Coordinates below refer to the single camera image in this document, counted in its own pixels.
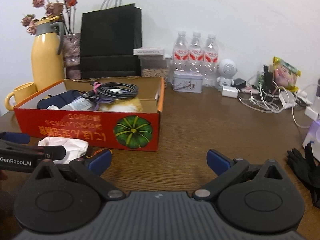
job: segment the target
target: snack package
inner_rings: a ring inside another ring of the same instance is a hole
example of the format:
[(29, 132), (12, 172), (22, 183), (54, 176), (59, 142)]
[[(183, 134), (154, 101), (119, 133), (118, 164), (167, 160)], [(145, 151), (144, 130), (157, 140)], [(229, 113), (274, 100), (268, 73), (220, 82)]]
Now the snack package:
[(274, 79), (278, 86), (283, 86), (291, 92), (296, 92), (298, 90), (296, 81), (297, 77), (301, 76), (300, 70), (291, 66), (279, 57), (273, 57), (273, 69)]

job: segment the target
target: green pumpkin illustration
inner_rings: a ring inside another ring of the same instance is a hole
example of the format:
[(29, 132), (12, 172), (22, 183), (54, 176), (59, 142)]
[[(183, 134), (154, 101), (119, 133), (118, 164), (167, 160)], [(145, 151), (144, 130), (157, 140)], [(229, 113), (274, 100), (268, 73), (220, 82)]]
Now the green pumpkin illustration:
[(152, 125), (146, 119), (130, 115), (117, 122), (113, 133), (122, 145), (130, 149), (142, 148), (152, 139)]

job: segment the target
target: cardboard box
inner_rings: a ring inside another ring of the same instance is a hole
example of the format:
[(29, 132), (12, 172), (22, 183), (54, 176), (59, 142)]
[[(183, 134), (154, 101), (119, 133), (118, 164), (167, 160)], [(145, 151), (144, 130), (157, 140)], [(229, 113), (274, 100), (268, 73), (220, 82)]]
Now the cardboard box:
[(79, 138), (89, 145), (104, 148), (156, 151), (164, 100), (164, 80), (160, 77), (100, 78), (101, 83), (131, 83), (139, 87), (138, 98), (143, 113), (66, 111), (37, 109), (48, 95), (68, 90), (90, 91), (92, 80), (61, 80), (26, 98), (14, 107), (21, 131), (44, 138), (58, 136)]

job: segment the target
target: crumpled white tissue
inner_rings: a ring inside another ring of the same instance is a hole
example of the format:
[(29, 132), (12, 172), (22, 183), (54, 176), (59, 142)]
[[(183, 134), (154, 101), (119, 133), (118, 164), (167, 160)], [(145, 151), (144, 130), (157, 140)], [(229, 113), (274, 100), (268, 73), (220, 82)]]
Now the crumpled white tissue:
[(68, 164), (74, 159), (83, 156), (88, 149), (89, 143), (80, 139), (46, 137), (38, 142), (38, 146), (62, 145), (66, 149), (66, 156), (62, 160), (53, 161), (55, 164)]

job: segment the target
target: wood grain tabletop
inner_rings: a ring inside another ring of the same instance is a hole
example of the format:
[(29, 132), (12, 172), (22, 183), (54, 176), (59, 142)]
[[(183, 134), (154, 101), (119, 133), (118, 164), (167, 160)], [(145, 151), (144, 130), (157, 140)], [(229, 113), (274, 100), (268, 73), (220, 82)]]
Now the wood grain tabletop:
[[(296, 111), (302, 125), (310, 124)], [(12, 112), (0, 117), (0, 131), (20, 131)], [(222, 97), (213, 88), (201, 94), (165, 91), (157, 152), (114, 150), (110, 168), (102, 175), (126, 192), (175, 190), (193, 192), (216, 175), (207, 167), (206, 153), (214, 148), (230, 159), (242, 157), (252, 164), (275, 159), (288, 173), (305, 200), (298, 232), (309, 240), (320, 239), (320, 209), (312, 205), (309, 191), (285, 162), (286, 151), (301, 144), (307, 130), (293, 123), (291, 110), (265, 114)], [(30, 144), (39, 139), (32, 138)], [(12, 215), (14, 196), (28, 174), (8, 171), (0, 195), (0, 239), (11, 240), (20, 228)]]

